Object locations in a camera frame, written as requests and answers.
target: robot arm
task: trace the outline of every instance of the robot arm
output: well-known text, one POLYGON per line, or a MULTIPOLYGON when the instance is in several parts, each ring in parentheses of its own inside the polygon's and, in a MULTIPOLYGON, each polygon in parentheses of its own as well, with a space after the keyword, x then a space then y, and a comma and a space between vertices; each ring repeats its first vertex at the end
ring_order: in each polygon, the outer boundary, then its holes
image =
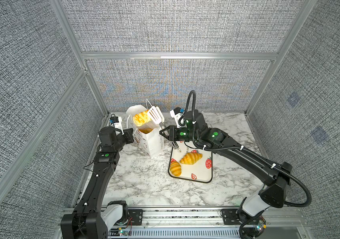
MULTIPOLYGON (((268 160, 255 152, 249 150, 243 145, 236 142, 226 132, 218 128, 208 128, 203 115, 195 109, 195 91, 191 91, 188 97, 186 108, 189 100, 193 96, 192 110, 184 113, 182 117, 178 117, 178 127, 171 125, 165 130, 169 134, 165 135, 164 131, 160 131, 160 135, 170 141, 192 141, 194 145, 206 151, 222 155, 246 170, 254 174, 263 182, 263 187, 248 198, 245 198, 239 209, 236 211, 237 218, 242 222, 239 229, 241 238, 244 238, 242 229, 249 221, 257 220, 268 207, 281 208, 284 204, 295 207, 306 207, 311 203, 311 194, 307 187, 291 175, 292 166, 284 162, 281 165, 268 160), (179 127, 181 121, 185 127, 179 127), (304 203, 286 202, 287 192, 290 188, 290 179, 295 181, 307 195, 304 203)), ((250 236, 257 237, 263 232, 263 225, 258 227, 259 230, 250 236)))
POLYGON ((64 215, 61 220, 63 239, 105 239, 111 227, 117 222, 128 221, 128 207, 125 201, 108 204, 101 212, 102 199, 113 175, 119 151, 125 144, 134 142, 133 129, 122 130, 113 126, 102 128, 99 132, 101 146, 96 153, 88 187, 72 214, 64 215))

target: marble countertop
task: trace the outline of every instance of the marble countertop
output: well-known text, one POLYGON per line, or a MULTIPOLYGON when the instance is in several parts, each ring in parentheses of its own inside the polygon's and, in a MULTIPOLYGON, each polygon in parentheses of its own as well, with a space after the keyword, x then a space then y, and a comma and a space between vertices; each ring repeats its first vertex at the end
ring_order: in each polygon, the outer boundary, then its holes
MULTIPOLYGON (((123 118, 126 114, 115 113, 123 118)), ((259 153, 258 146, 242 113, 203 113, 209 127, 217 127, 249 149, 259 153)), ((164 113, 165 124, 175 125, 170 113, 164 113)), ((233 161, 214 154, 213 177, 208 184, 175 179, 168 174, 171 144, 165 140, 160 155, 149 158, 137 143, 125 145, 120 161, 106 189, 103 205, 125 200, 129 206, 239 206, 262 183, 233 161)))

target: white spatula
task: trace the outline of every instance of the white spatula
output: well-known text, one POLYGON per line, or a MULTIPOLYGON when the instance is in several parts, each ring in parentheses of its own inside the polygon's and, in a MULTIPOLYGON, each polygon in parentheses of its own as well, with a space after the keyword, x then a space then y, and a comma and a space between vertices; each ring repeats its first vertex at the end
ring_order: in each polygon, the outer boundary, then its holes
MULTIPOLYGON (((165 121, 165 118, 163 117, 163 114, 161 112, 161 110, 159 109, 159 107, 155 107, 155 106, 152 106, 148 112, 147 112, 147 115, 150 117, 150 119, 158 124, 162 129, 165 129, 165 124, 163 123, 165 121)), ((173 148, 175 150, 178 150, 179 152, 181 152, 178 144, 174 141, 171 142, 173 148)))

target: tray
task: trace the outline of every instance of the tray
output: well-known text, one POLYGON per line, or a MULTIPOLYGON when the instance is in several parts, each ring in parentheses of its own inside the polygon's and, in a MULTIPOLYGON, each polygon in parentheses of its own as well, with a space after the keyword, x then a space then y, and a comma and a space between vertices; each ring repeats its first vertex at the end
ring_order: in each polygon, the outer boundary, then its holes
POLYGON ((178 146, 181 149, 181 153, 177 150, 172 149, 169 166, 168 166, 168 173, 171 177, 176 179, 185 179, 195 182, 202 182, 202 183, 209 183, 212 180, 212 152, 204 151, 201 149, 196 149, 192 142, 185 142, 178 141, 178 146), (201 153, 203 156, 200 160, 198 160, 193 165, 184 165, 181 164, 182 173, 179 176, 174 176, 170 172, 170 163, 172 159, 176 160, 178 163, 179 161, 185 156, 186 153, 192 152, 196 150, 197 152, 201 153))

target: paper bag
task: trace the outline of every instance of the paper bag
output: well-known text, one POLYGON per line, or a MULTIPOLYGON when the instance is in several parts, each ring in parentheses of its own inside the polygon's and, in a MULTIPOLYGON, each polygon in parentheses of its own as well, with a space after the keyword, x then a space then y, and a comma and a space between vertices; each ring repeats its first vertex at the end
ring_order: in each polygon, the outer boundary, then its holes
POLYGON ((133 134, 135 141, 148 153, 150 158, 153 158, 154 156, 157 156, 160 152, 163 151, 163 137, 159 135, 159 131, 161 130, 161 127, 157 124, 155 124, 153 121, 147 122, 142 126, 136 126, 134 124, 132 118, 134 115, 141 113, 143 111, 146 111, 147 108, 145 108, 142 105, 137 106, 131 106, 126 111, 126 114, 130 115, 128 124, 129 127, 133 128, 133 134), (141 128, 152 128, 153 131, 150 133, 142 133, 139 130, 141 128))

